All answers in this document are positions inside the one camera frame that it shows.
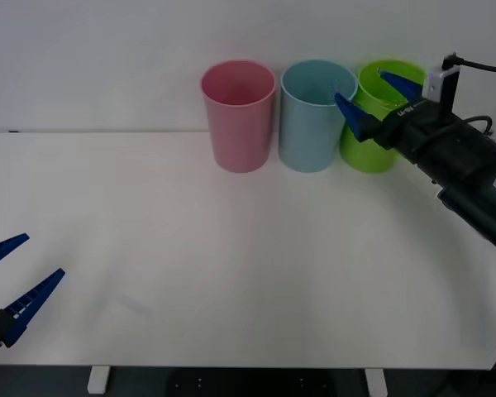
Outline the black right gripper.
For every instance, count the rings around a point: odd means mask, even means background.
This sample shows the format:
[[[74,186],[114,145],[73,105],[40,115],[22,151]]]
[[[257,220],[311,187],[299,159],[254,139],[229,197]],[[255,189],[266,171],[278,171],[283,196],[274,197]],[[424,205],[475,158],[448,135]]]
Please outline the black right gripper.
[[[489,116],[461,119],[443,113],[438,103],[420,98],[421,84],[386,69],[377,72],[411,103],[381,122],[331,87],[331,97],[358,142],[375,138],[377,144],[396,150],[437,183],[479,183],[496,178],[496,141],[489,135]]]

